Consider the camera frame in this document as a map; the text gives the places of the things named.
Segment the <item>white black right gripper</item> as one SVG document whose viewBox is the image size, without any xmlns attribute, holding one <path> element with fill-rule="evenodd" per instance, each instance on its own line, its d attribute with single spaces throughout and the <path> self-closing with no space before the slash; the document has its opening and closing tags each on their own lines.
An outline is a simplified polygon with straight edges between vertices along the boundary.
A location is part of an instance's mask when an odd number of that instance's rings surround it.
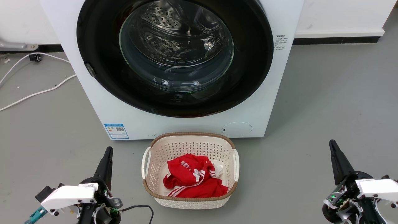
<svg viewBox="0 0 398 224">
<path fill-rule="evenodd" d="M 385 175 L 376 180 L 355 172 L 334 139 L 329 141 L 336 188 L 323 201 L 322 213 L 333 224 L 388 224 L 378 204 L 385 200 L 397 208 L 398 184 Z"/>
</svg>

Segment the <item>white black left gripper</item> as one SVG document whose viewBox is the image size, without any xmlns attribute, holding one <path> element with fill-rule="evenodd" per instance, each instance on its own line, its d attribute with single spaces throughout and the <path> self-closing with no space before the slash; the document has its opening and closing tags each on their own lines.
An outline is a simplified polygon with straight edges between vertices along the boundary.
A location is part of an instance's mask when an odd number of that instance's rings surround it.
<svg viewBox="0 0 398 224">
<path fill-rule="evenodd" d="M 78 186 L 59 184 L 58 188 L 46 186 L 37 196 L 41 206 L 35 211 L 35 221 L 46 214 L 58 216 L 69 208 L 76 213 L 78 224 L 119 224 L 123 203 L 111 194 L 113 148 L 107 147 L 93 178 Z"/>
</svg>

